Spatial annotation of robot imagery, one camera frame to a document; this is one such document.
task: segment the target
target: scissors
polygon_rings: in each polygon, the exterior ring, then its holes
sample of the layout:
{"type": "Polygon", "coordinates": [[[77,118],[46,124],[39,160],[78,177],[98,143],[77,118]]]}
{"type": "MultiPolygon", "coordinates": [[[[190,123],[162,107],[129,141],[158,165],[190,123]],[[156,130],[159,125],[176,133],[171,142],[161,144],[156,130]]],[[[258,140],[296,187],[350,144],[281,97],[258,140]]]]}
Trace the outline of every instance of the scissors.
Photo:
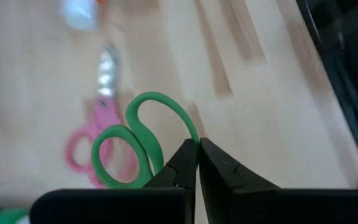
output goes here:
{"type": "MultiPolygon", "coordinates": [[[[76,172],[88,174],[89,180],[96,187],[104,187],[104,184],[98,179],[94,173],[92,162],[86,164],[78,164],[74,158],[74,151],[78,141],[81,138],[87,138],[93,142],[96,137],[106,128],[114,124],[121,124],[117,113],[116,103],[114,101],[114,82],[116,80],[118,50],[111,45],[106,45],[99,58],[99,88],[98,97],[94,101],[93,114],[89,120],[80,128],[78,128],[68,139],[65,160],[70,168],[76,172]]],[[[112,153],[112,139],[107,139],[101,143],[99,159],[105,166],[110,161],[112,153]]],[[[130,172],[137,165],[134,151],[128,149],[126,151],[126,166],[118,172],[121,180],[131,179],[130,172]]]]}
{"type": "Polygon", "coordinates": [[[93,142],[91,153],[92,165],[99,180],[108,188],[128,189],[143,187],[154,176],[150,168],[149,159],[152,161],[154,174],[158,174],[163,168],[164,158],[161,145],[154,134],[140,122],[138,116],[140,105],[147,100],[158,101],[176,112],[185,122],[196,146],[200,143],[193,122],[177,102],[161,93],[143,93],[137,96],[126,109],[126,119],[132,130],[121,124],[112,125],[105,129],[93,142]],[[101,155],[104,153],[103,142],[112,137],[125,140],[134,149],[139,159],[139,174],[132,182],[123,183],[114,179],[103,167],[104,164],[101,160],[101,155]]]}

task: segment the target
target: green object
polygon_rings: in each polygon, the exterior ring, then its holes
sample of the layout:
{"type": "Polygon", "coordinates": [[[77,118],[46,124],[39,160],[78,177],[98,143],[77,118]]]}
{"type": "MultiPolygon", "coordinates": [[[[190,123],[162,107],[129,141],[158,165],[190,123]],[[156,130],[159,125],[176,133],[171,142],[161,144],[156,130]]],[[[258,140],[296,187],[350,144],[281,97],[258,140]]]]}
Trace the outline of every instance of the green object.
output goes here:
{"type": "Polygon", "coordinates": [[[16,224],[21,218],[29,214],[23,208],[11,208],[0,211],[0,224],[16,224]]]}
{"type": "Polygon", "coordinates": [[[126,109],[126,119],[132,131],[121,124],[112,125],[105,129],[95,139],[92,145],[92,165],[96,175],[108,188],[125,189],[143,187],[149,180],[151,180],[151,178],[153,178],[149,158],[152,161],[155,174],[158,174],[164,167],[164,158],[160,143],[158,143],[154,134],[139,120],[139,107],[147,100],[158,101],[176,112],[176,114],[185,122],[195,144],[198,146],[200,143],[193,122],[186,111],[177,102],[161,93],[143,93],[137,96],[126,109]],[[139,159],[139,175],[130,183],[122,183],[112,178],[104,169],[102,162],[100,161],[100,145],[104,140],[112,137],[125,140],[135,150],[139,159]]]}

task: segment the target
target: pink scissor handle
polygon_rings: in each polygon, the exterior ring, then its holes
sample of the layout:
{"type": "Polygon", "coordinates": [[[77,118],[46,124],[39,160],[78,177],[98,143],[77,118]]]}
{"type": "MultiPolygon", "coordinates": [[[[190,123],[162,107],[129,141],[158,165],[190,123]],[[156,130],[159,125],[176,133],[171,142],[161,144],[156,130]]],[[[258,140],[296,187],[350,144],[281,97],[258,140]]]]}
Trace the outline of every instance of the pink scissor handle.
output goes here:
{"type": "MultiPolygon", "coordinates": [[[[119,119],[119,115],[117,112],[116,102],[110,97],[98,97],[95,115],[98,118],[99,126],[102,127],[103,130],[110,127],[111,125],[121,124],[121,120],[119,119]]],[[[125,166],[122,169],[118,170],[117,177],[118,179],[128,182],[134,179],[133,172],[138,164],[135,151],[128,144],[126,144],[125,160],[125,166]]],[[[98,184],[97,181],[99,180],[97,178],[95,179],[95,177],[92,177],[92,175],[90,178],[92,183],[96,185],[103,185],[101,182],[99,182],[100,184],[98,184]]]]}
{"type": "MultiPolygon", "coordinates": [[[[81,138],[87,138],[89,142],[94,141],[97,135],[95,133],[96,128],[97,127],[95,127],[95,123],[90,121],[86,124],[86,126],[83,126],[82,128],[78,129],[70,136],[66,146],[65,159],[68,166],[71,167],[74,171],[93,172],[92,162],[89,161],[86,164],[81,165],[77,163],[77,161],[75,161],[74,153],[75,153],[76,146],[81,138]]],[[[107,164],[110,152],[111,152],[111,140],[108,139],[105,142],[103,142],[101,145],[100,159],[103,164],[107,164]]]]}
{"type": "Polygon", "coordinates": [[[98,176],[94,172],[89,173],[89,181],[97,188],[100,189],[106,188],[106,186],[99,180],[98,176]]]}

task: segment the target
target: wooden strip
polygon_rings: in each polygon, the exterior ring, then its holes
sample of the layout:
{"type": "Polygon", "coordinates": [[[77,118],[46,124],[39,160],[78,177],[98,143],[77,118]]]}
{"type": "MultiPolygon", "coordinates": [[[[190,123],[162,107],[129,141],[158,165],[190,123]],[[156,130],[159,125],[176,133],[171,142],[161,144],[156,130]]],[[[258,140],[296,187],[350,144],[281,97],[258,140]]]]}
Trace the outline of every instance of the wooden strip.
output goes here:
{"type": "Polygon", "coordinates": [[[207,135],[204,128],[203,120],[201,119],[197,104],[194,101],[187,107],[186,112],[189,114],[189,117],[193,121],[194,126],[196,126],[198,137],[206,138],[207,135]]]}
{"type": "Polygon", "coordinates": [[[215,95],[217,97],[231,96],[233,92],[231,90],[229,80],[227,79],[223,61],[219,53],[218,46],[216,45],[216,41],[213,37],[212,28],[208,22],[205,9],[201,3],[201,0],[195,0],[195,4],[209,57],[209,63],[212,69],[215,95]]]}
{"type": "Polygon", "coordinates": [[[219,0],[231,34],[242,58],[252,60],[265,54],[244,0],[219,0]]]}

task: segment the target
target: pink scissors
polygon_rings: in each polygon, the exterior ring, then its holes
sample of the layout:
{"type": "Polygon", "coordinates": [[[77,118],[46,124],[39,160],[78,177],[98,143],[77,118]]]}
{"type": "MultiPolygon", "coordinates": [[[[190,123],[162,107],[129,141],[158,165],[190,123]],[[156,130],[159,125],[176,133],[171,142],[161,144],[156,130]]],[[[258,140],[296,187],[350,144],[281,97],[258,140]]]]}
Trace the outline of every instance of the pink scissors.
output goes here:
{"type": "MultiPolygon", "coordinates": [[[[88,138],[93,142],[106,128],[114,124],[121,124],[114,101],[114,81],[117,72],[118,52],[114,47],[106,46],[99,61],[99,96],[94,102],[93,114],[90,119],[69,138],[65,151],[65,159],[69,167],[76,172],[85,173],[96,187],[104,187],[104,184],[94,173],[91,160],[86,164],[78,164],[74,158],[74,151],[81,138],[88,138]]],[[[135,152],[130,147],[126,150],[126,166],[118,172],[118,178],[123,181],[131,180],[131,172],[137,165],[135,152]]],[[[112,154],[112,139],[107,139],[101,145],[100,159],[105,166],[110,161],[112,154]]]]}

